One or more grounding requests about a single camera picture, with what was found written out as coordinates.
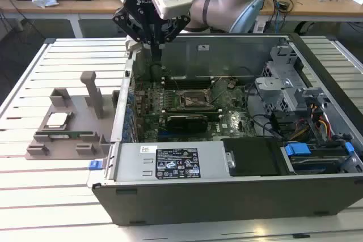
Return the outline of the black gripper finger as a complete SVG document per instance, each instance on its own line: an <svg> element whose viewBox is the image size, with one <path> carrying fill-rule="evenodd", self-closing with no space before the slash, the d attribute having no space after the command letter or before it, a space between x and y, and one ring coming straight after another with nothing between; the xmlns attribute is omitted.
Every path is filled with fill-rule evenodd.
<svg viewBox="0 0 363 242"><path fill-rule="evenodd" d="M154 32L148 21L148 13L144 7L137 7L131 12L124 6L118 9L112 20L135 42L146 45L150 51L151 60L157 60L157 46Z"/></svg>
<svg viewBox="0 0 363 242"><path fill-rule="evenodd" d="M190 22L188 15L158 19L155 23L155 60L160 61L166 43L172 42Z"/></svg>

